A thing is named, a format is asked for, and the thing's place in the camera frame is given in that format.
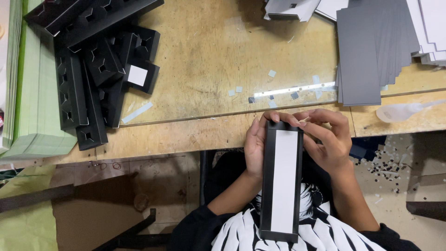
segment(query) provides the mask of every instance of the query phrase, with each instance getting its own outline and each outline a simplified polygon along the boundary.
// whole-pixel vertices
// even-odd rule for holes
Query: floor
[[[446,133],[389,135],[374,161],[352,158],[356,178],[377,221],[422,250],[444,250],[446,222],[411,215],[405,202],[420,197],[425,201],[445,201],[445,144]],[[373,172],[373,166],[383,163],[392,166],[390,172],[397,174]],[[198,152],[109,160],[93,166],[64,166],[57,169],[52,183],[84,184],[135,172],[138,172],[136,193],[147,195],[148,208],[157,209],[157,220],[149,227],[149,233],[171,232],[198,207]],[[428,177],[430,183],[421,177]],[[144,216],[148,214],[148,210],[143,212]]]

